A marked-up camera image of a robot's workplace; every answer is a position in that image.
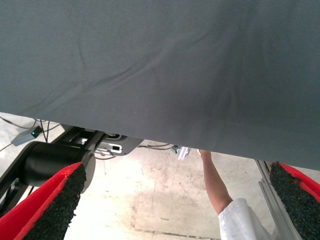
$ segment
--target white sleeve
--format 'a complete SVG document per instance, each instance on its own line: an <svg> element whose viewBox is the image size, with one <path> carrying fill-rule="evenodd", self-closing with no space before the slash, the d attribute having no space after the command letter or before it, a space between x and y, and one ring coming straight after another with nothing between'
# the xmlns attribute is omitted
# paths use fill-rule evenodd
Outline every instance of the white sleeve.
<svg viewBox="0 0 320 240"><path fill-rule="evenodd" d="M244 198L233 200L220 214L221 240L271 240Z"/></svg>

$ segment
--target hand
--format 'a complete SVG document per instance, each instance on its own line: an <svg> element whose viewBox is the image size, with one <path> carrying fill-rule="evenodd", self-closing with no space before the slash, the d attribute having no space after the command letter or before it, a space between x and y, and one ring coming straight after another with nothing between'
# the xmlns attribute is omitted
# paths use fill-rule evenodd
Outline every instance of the hand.
<svg viewBox="0 0 320 240"><path fill-rule="evenodd" d="M199 153L200 153L202 159L211 159L211 152L210 151L199 149Z"/></svg>

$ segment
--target gray fabric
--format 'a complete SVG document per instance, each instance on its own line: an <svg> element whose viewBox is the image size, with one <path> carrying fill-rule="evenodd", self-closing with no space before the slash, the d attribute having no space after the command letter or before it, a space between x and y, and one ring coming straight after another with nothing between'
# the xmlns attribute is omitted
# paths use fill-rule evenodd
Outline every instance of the gray fabric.
<svg viewBox="0 0 320 240"><path fill-rule="evenodd" d="M0 111L320 169L318 0L2 0Z"/></svg>

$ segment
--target small device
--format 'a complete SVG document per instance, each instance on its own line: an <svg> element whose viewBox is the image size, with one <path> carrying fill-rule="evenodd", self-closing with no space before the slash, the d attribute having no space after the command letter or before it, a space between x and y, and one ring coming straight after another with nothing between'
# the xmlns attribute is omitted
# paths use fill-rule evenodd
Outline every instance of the small device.
<svg viewBox="0 0 320 240"><path fill-rule="evenodd" d="M21 132L18 136L16 136L11 143L15 146L19 146L26 142L36 139L42 133L42 129L40 126L28 129L24 132Z"/></svg>
<svg viewBox="0 0 320 240"><path fill-rule="evenodd" d="M179 154L178 160L187 158L191 152L191 148L186 146L174 145L171 147L171 149L175 154Z"/></svg>

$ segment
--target concrete floor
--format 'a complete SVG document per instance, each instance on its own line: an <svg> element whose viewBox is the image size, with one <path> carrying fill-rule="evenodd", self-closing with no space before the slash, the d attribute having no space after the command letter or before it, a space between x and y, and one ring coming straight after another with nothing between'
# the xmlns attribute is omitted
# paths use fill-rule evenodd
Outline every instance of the concrete floor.
<svg viewBox="0 0 320 240"><path fill-rule="evenodd" d="M30 118L0 116L23 126L33 123ZM21 131L0 120L0 149ZM50 131L49 141L62 131L60 126ZM23 147L10 146L0 152L0 175ZM275 224L258 185L261 175L254 160L220 153L212 153L212 158L231 197L246 198L272 233ZM320 182L318 171L299 169ZM146 148L136 148L125 157L97 160L93 181L75 213L66 240L220 239L218 216L209 202L202 161L195 149L183 161L171 150Z"/></svg>

